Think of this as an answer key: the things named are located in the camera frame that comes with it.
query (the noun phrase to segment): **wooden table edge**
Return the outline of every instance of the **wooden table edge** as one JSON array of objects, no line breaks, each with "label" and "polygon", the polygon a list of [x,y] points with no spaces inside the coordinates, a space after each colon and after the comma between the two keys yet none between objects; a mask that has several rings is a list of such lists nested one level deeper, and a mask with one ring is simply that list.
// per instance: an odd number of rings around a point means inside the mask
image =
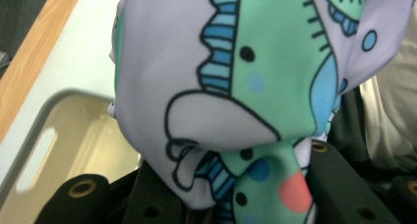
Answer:
[{"label": "wooden table edge", "polygon": [[78,0],[47,0],[0,81],[3,141]]}]

